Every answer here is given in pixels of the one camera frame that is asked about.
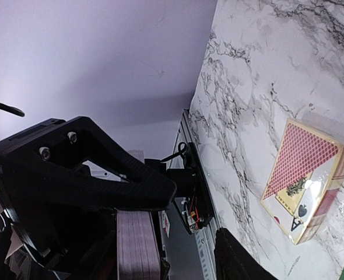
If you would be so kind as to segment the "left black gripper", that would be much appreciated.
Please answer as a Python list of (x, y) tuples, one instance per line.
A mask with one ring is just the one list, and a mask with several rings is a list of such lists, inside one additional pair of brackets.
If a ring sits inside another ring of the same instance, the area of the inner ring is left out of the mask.
[[(9, 197), (77, 207), (161, 210), (175, 197), (169, 178), (134, 158), (88, 117), (45, 120), (0, 141), (0, 190)], [(5, 263), (22, 242), (0, 203), (0, 279), (18, 278)], [(68, 279), (40, 265), (25, 279)]]

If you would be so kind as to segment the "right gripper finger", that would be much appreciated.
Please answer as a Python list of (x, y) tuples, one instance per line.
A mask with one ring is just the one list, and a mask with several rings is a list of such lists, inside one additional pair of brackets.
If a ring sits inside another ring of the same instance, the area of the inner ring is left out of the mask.
[(215, 266), (216, 279), (220, 280), (276, 279), (223, 227), (216, 231)]

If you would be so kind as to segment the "red playing card deck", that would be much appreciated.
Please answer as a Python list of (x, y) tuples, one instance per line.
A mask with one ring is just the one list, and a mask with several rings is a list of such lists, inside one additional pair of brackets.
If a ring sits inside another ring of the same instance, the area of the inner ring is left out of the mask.
[(117, 212), (117, 278), (160, 279), (160, 255), (150, 212)]

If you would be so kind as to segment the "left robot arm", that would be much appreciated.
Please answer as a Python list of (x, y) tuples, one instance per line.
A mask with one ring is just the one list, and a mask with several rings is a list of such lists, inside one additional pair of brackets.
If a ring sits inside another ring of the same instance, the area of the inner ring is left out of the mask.
[(188, 198), (206, 226), (213, 216), (198, 154), (180, 143), (183, 169), (141, 161), (88, 117), (49, 119), (0, 141), (4, 231), (15, 229), (42, 267), (92, 279), (121, 240), (121, 211), (157, 212)]

